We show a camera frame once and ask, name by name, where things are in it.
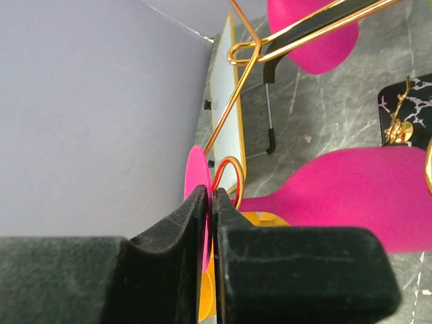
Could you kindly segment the pink wine glass front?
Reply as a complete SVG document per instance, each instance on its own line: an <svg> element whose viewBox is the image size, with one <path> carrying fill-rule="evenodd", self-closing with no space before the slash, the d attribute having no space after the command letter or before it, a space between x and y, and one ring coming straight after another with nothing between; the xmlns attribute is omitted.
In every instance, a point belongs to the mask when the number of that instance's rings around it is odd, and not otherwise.
<svg viewBox="0 0 432 324"><path fill-rule="evenodd" d="M345 148L295 171L274 193L245 198L241 212L277 215L292 226L356 226L388 253L431 249L426 152L415 146Z"/></svg>

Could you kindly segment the pink wine glass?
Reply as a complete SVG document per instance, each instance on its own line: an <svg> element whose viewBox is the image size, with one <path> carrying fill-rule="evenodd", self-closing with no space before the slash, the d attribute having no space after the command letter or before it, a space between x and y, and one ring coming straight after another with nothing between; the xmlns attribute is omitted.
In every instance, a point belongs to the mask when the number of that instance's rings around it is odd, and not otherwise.
<svg viewBox="0 0 432 324"><path fill-rule="evenodd" d="M329 3L331 0L268 0L267 19L270 30L276 33ZM288 57L308 74L330 72L351 54L359 33L358 22L353 22L294 49L288 53Z"/></svg>
<svg viewBox="0 0 432 324"><path fill-rule="evenodd" d="M415 146L345 148L295 171L274 193L245 198L241 212L277 215L292 226L356 226L388 253L431 249L426 152Z"/></svg>

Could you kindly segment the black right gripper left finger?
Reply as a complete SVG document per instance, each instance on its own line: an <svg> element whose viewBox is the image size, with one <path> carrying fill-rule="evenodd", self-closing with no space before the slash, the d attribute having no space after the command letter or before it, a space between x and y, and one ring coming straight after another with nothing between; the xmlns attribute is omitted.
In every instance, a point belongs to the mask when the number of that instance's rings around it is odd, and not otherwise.
<svg viewBox="0 0 432 324"><path fill-rule="evenodd" d="M196 323L207 191L132 239L3 237L2 323Z"/></svg>

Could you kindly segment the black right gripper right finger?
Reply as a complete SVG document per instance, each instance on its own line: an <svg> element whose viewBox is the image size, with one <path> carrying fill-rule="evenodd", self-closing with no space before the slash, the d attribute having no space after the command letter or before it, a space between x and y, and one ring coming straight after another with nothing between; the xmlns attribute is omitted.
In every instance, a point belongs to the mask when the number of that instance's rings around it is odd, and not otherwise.
<svg viewBox="0 0 432 324"><path fill-rule="evenodd" d="M377 323L402 295L380 241L359 227L257 227L213 193L219 323Z"/></svg>

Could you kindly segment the yellow wine glass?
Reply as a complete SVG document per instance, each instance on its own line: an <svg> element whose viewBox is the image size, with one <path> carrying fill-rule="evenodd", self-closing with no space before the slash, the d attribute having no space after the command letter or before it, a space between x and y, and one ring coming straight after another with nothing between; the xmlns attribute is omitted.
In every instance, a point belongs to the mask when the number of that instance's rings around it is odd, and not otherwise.
<svg viewBox="0 0 432 324"><path fill-rule="evenodd" d="M282 218L266 212L242 212L242 215L253 225L259 227L286 227L289 224Z"/></svg>
<svg viewBox="0 0 432 324"><path fill-rule="evenodd" d="M207 270L201 276L198 320L203 321L216 314L215 269L214 260L211 257Z"/></svg>

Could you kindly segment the pink wine glass back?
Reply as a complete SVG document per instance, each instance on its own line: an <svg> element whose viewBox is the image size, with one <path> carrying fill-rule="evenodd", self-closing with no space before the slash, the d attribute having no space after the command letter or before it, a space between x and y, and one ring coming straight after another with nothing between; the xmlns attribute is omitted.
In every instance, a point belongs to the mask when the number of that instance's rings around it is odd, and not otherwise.
<svg viewBox="0 0 432 324"><path fill-rule="evenodd" d="M329 3L331 0L268 0L267 19L270 30L276 33ZM294 49L288 53L288 57L308 74L330 72L351 54L359 33L358 22L353 22Z"/></svg>

